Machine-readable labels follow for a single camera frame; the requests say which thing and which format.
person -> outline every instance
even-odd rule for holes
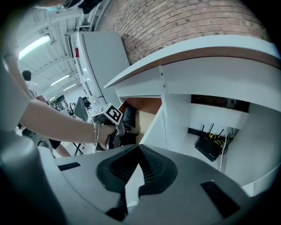
[[[25,84],[30,92],[30,94],[38,99],[39,101],[47,104],[47,101],[46,99],[43,97],[42,95],[42,92],[41,92],[41,89],[39,87],[39,85],[33,81],[31,81],[31,72],[26,69],[22,72],[22,76],[23,76],[23,79],[25,80]],[[61,142],[60,141],[56,141],[56,140],[53,140],[53,139],[49,139],[50,140],[50,143],[53,147],[53,149],[56,150],[56,152],[62,156],[62,157],[68,157],[68,156],[71,156],[69,154],[69,152],[64,148],[64,146],[61,145]]]
[[[40,7],[56,7],[58,5],[64,5],[65,3],[65,0],[36,1],[36,5]],[[1,56],[5,69],[9,76],[11,76],[11,79],[8,80],[13,87],[17,89],[16,92],[24,95],[25,99],[25,110],[19,123],[31,131],[53,140],[93,143],[94,145],[101,143],[105,145],[108,137],[116,132],[115,126],[99,126],[65,116],[30,94],[22,74],[19,71],[18,46],[15,33],[21,16],[24,15],[27,9],[28,8],[20,8],[17,12],[17,17],[15,17],[15,14],[9,14],[4,21],[4,29],[1,31],[0,35],[2,48]]]

refrigerator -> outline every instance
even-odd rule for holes
[[[130,66],[121,36],[117,32],[77,32],[76,67],[84,90],[94,108],[121,104],[109,81]]]

ceiling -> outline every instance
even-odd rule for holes
[[[86,26],[86,29],[94,27],[104,5],[104,1],[101,2],[93,9],[93,13],[88,15],[84,15],[77,5],[58,11],[33,8],[22,19],[17,32],[19,51],[44,35],[50,35],[49,42],[29,52],[19,61],[20,71],[29,69],[32,72],[31,81],[39,84],[44,97],[57,98],[63,94],[63,89],[75,83],[80,84],[75,61],[65,36],[75,37],[74,31],[79,30],[81,26]],[[51,86],[51,83],[67,74],[70,75],[69,78]]]

cable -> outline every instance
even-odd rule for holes
[[[226,128],[226,130],[225,130],[225,141],[224,141],[224,145],[223,145],[223,151],[224,151],[224,148],[225,148],[225,146],[226,146],[226,143],[227,143],[227,128]],[[222,154],[221,154],[219,172],[221,171],[221,167],[223,166],[223,151],[222,151]]]

